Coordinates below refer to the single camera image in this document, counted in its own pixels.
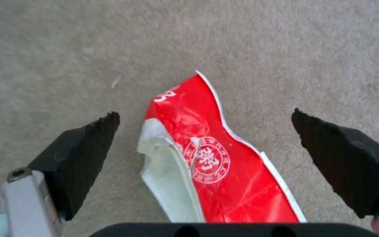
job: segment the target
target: white number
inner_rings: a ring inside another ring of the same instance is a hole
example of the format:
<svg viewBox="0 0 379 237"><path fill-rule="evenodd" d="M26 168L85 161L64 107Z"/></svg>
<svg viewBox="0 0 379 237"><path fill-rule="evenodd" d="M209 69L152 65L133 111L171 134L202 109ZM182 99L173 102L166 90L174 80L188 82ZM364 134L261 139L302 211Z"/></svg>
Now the white number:
<svg viewBox="0 0 379 237"><path fill-rule="evenodd" d="M168 97L176 96L176 93L173 91L167 91L159 96L156 96L156 98L153 100L154 102L162 102L165 101Z"/></svg>

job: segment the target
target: red label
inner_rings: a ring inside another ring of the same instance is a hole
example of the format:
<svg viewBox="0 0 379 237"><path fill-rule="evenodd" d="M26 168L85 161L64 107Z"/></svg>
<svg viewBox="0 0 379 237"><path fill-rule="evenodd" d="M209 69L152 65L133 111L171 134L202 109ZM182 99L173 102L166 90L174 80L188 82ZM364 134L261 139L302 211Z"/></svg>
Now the red label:
<svg viewBox="0 0 379 237"><path fill-rule="evenodd" d="M160 120L181 148L207 222L299 222L262 157L223 126L199 75L153 99L146 118Z"/></svg>

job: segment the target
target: white character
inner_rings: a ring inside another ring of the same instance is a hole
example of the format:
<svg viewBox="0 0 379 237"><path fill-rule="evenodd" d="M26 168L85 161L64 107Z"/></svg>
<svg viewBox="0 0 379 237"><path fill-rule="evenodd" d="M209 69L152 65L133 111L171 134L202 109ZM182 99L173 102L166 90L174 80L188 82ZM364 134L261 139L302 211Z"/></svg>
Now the white character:
<svg viewBox="0 0 379 237"><path fill-rule="evenodd" d="M218 165L219 161L215 158L214 153L210 148L203 148L197 152L197 156L199 158L198 163L203 164L201 169L203 171L207 171L213 168L213 165Z"/></svg>

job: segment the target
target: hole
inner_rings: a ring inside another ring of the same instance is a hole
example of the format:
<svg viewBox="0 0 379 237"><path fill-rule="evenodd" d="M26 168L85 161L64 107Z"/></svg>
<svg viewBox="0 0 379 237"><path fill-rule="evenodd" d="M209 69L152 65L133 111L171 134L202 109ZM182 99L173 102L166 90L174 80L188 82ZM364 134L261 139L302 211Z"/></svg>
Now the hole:
<svg viewBox="0 0 379 237"><path fill-rule="evenodd" d="M176 231L175 237L200 237L200 233L195 227L185 225Z"/></svg>
<svg viewBox="0 0 379 237"><path fill-rule="evenodd" d="M272 237L280 237L280 236L282 236L282 237L283 236L284 237L296 237L296 234L289 227L284 226L284 225L279 225L279 226L276 226L272 229L271 236Z"/></svg>
<svg viewBox="0 0 379 237"><path fill-rule="evenodd" d="M13 172L13 177L17 177L17 176L20 176L22 174L24 174L24 169L20 169L18 171L14 171Z"/></svg>

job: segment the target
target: beige carpet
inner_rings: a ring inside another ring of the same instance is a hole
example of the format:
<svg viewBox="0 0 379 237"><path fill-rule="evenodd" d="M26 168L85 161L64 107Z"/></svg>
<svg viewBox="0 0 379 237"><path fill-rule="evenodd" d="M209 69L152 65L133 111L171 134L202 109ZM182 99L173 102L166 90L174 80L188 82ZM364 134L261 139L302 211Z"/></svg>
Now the beige carpet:
<svg viewBox="0 0 379 237"><path fill-rule="evenodd" d="M166 222L136 144L150 99L196 69L310 222L368 226L314 167L290 115L300 107L379 141L379 0L0 0L0 184L62 131L114 110L122 124L64 235Z"/></svg>

